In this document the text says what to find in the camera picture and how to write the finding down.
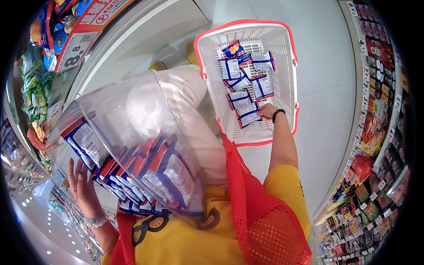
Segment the white plastic basket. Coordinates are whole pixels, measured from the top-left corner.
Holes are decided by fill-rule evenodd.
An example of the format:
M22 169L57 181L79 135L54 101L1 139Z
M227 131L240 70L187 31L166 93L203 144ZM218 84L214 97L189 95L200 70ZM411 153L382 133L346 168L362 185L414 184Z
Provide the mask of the white plastic basket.
M235 40L240 40L246 53L272 52L275 71L257 72L250 62L243 65L249 78L267 74L274 97L259 100L259 106L272 103L286 111L292 135L297 130L298 102L296 66L297 56L289 27L280 21L236 20L218 28L205 31L194 41L202 78L206 81L220 130L236 146L264 145L272 142L272 121L253 122L240 129L235 111L230 109L220 66L217 59L226 58L221 50ZM252 99L253 89L248 87Z

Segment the clear plastic bin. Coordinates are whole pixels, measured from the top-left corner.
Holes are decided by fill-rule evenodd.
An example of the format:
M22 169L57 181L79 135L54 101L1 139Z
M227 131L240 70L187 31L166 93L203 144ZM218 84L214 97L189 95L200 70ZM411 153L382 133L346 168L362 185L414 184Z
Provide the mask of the clear plastic bin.
M56 164L54 170L61 167L67 172L69 158L72 157L74 161L78 159L73 148L61 134L69 131L68 127L78 123L82 117L86 119L88 125L94 131L95 135L92 137L100 139L101 144L118 165L157 202L180 216L203 216L203 186L201 181L204 174L203 170L178 125L172 106L165 97L160 86L160 79L158 79L154 70L104 86L73 101L59 118L46 143L47 151ZM181 145L179 150L182 151L177 151L178 154L172 156L167 152L171 149L171 143L175 143L174 140L176 139ZM154 151L155 140L160 141L157 146L162 147L164 145L165 147L160 151L157 149ZM152 148L150 150L147 148L149 153L142 158L142 166L130 161L133 159L133 155L122 156L125 148L132 148L132 150L135 150L133 154L138 155L138 151L145 150L144 147L146 146ZM152 188L151 183L147 185L143 180L148 174L155 172L153 170L155 162L159 161L159 164L165 165L166 170L168 170L172 168L168 163L171 163L171 160L176 160L176 157L183 162L191 179L175 178L175 175L172 178L170 176L172 173L169 173L169 171L167 173L161 172L160 175L157 173L163 186L172 195L172 198L164 198L163 195L158 194L157 190L154 190L155 187ZM165 174L170 177L163 181ZM182 175L187 177L186 171L181 173L180 176Z

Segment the person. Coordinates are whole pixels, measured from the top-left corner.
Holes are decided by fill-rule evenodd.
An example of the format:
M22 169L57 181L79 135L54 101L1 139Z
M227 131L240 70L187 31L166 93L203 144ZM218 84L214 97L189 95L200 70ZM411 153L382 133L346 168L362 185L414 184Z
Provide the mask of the person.
M237 233L233 224L232 205L229 199L228 181L226 173L226 150L223 144L212 132L210 125L205 122L198 109L203 100L207 87L201 79L197 58L193 49L193 42L187 44L187 65L165 70L160 62L155 62L149 69L155 69L161 80L161 87L176 112L176 118L185 134L190 146L206 172L206 188L204 200L206 202L206 214L203 222L192 226L177 218L173 214L152 215L134 220L131 231L132 246L134 247L133 264L245 264L243 253L237 240ZM258 115L274 121L273 145L269 163L268 175L263 187L265 191L283 202L292 209L300 223L301 241L306 242L311 233L306 202L298 172L298 158L296 145L291 134L285 113L278 112L278 108L265 104ZM93 180L87 176L87 168L78 160L74 169L74 161L69 161L68 179L74 199L81 208L83 214L89 220L102 216L102 207L95 193ZM271 237L276 239L277 229L268 225L271 229ZM249 236L255 235L255 229L249 229ZM92 228L104 256L102 265L118 264L114 261L114 251L118 238L124 236L120 228L106 222L102 226ZM284 235L279 233L281 241ZM254 238L257 242L263 236ZM280 239L273 246L277 246L275 255L265 257L265 262L279 263L278 255L281 255L283 247ZM260 258L259 252L250 253Z

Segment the leg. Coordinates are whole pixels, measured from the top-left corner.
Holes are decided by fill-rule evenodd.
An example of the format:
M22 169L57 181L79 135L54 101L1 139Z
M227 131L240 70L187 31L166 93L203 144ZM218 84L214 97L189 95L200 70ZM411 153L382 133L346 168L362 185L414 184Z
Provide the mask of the leg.
M224 146L196 110L207 91L199 73L199 66L183 65L157 74L181 130L206 172L206 184L222 185L227 183Z

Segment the aisle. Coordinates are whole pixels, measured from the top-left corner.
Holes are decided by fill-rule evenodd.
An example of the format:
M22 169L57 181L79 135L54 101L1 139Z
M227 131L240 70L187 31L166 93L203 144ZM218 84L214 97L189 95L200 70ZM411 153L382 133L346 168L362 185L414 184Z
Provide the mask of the aisle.
M239 19L279 20L293 32L298 56L300 112L295 142L299 172L309 215L327 194L346 151L353 121L355 69L352 41L335 0L217 0L209 7L213 22L186 34L156 52L127 76L147 70L152 61L167 68L183 65L186 44L199 33ZM271 144L242 147L249 169L263 181L268 173Z

